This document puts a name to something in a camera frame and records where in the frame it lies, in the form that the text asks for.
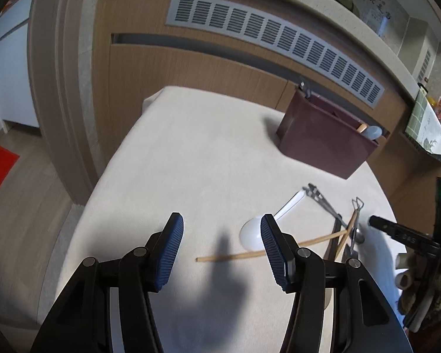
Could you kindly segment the white plastic spoon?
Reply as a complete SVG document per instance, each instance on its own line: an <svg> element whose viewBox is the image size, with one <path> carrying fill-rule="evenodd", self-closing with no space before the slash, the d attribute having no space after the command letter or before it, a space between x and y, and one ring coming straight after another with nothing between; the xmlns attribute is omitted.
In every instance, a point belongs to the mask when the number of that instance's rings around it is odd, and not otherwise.
<svg viewBox="0 0 441 353"><path fill-rule="evenodd" d="M264 214L248 220L239 232L239 241L248 252L264 250L263 234L272 222L277 222L306 196L304 188L297 191L274 215Z"/></svg>

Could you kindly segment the steel spoon triangular handle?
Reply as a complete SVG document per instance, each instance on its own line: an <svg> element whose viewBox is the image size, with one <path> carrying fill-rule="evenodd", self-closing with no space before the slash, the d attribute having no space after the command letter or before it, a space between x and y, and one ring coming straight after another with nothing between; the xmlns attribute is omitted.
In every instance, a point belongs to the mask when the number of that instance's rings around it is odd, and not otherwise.
<svg viewBox="0 0 441 353"><path fill-rule="evenodd" d="M344 248L344 253L342 256L343 262L345 262L349 258L358 259L358 252L355 249L355 246L362 244L365 241L365 237L363 236L362 232L359 230L359 216L361 213L361 209L364 206L364 202L359 197L356 197L355 199L352 200L352 204L355 210L354 212L355 220L353 221L353 227L349 234L350 242L349 244L346 244Z"/></svg>

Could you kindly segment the steel spoon ornate handle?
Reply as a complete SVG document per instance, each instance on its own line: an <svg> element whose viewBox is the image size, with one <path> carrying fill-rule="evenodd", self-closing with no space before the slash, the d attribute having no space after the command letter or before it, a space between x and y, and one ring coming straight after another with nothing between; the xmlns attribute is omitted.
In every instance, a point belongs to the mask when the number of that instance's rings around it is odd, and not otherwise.
<svg viewBox="0 0 441 353"><path fill-rule="evenodd" d="M319 204L328 214L331 214L335 219L342 220L340 214L338 214L335 209L330 205L330 203L326 200L326 198L322 195L320 190L309 183L306 187L303 188L306 191L306 195L313 199L317 204Z"/></svg>

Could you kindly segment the blue plastic spoon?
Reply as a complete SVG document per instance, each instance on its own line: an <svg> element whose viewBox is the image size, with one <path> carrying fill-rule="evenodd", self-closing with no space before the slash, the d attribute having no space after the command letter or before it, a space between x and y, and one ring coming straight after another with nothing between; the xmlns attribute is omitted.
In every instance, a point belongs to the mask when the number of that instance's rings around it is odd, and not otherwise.
<svg viewBox="0 0 441 353"><path fill-rule="evenodd" d="M374 141L382 136L382 129L378 126L368 126L363 132L362 135L367 139Z"/></svg>

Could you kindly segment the light wooden spoon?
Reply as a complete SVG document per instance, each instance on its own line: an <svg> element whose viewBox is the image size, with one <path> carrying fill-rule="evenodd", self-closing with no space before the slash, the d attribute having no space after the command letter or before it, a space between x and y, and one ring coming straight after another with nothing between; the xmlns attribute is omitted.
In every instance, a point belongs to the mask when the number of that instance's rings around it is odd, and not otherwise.
<svg viewBox="0 0 441 353"><path fill-rule="evenodd" d="M357 132L358 133L363 133L364 130L366 130L366 128L368 128L368 125L363 123L361 124L358 128L357 128Z"/></svg>

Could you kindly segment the wooden kitchen cabinet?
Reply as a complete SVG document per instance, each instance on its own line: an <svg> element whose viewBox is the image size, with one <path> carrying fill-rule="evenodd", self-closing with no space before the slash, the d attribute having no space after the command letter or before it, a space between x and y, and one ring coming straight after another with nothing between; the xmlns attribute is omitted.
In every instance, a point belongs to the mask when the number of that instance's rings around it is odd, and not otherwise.
<svg viewBox="0 0 441 353"><path fill-rule="evenodd" d="M300 83L384 128L368 164L404 226L430 232L435 218L436 179L441 162L404 133L410 95L372 56L323 20L276 0L201 0L198 18L219 24L242 18L248 7L279 13L341 50L380 84L383 94L369 106L329 77L275 51L218 31L170 26L172 0L97 0L92 89L102 157L109 160L142 112L145 98L179 85L249 100L284 111Z"/></svg>

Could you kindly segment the white tablecloth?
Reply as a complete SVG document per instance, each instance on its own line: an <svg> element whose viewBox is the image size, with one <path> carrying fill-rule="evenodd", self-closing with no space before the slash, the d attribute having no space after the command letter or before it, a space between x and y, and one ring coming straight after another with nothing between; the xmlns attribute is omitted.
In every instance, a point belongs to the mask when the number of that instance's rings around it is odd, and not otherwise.
<svg viewBox="0 0 441 353"><path fill-rule="evenodd" d="M361 224L393 218L368 164L341 179L283 155L274 137L282 117L201 90L155 93L86 204L33 350L122 351L121 329L109 318L125 298L119 261L178 213L184 234L171 276L149 297L164 351L277 352L294 298L275 283L266 257L200 257L240 252L242 225L276 212L308 183L345 219L356 197L364 202Z"/></svg>

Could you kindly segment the green checked dish towel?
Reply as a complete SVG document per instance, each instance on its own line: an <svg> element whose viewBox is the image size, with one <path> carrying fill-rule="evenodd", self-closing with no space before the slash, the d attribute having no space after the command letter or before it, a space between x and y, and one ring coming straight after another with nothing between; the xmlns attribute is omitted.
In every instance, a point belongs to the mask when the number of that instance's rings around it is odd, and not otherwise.
<svg viewBox="0 0 441 353"><path fill-rule="evenodd" d="M405 134L430 155L441 155L441 123L421 91L415 100Z"/></svg>

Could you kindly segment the maroon plastic utensil holder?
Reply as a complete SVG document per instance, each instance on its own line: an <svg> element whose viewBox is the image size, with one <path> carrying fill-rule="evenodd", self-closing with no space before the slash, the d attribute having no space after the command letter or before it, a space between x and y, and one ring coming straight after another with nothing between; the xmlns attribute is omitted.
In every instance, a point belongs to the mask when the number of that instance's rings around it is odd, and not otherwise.
<svg viewBox="0 0 441 353"><path fill-rule="evenodd" d="M276 135L283 155L348 179L377 150L358 128L363 122L314 93L297 89Z"/></svg>

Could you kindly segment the grey ventilation grille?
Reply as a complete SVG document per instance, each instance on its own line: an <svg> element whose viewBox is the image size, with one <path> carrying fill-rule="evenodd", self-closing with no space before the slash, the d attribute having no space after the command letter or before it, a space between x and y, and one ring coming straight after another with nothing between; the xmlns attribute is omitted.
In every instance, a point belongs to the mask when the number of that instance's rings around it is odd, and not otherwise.
<svg viewBox="0 0 441 353"><path fill-rule="evenodd" d="M327 41L283 18L227 0L171 0L168 26L236 38L281 54L334 81L374 109L383 86Z"/></svg>

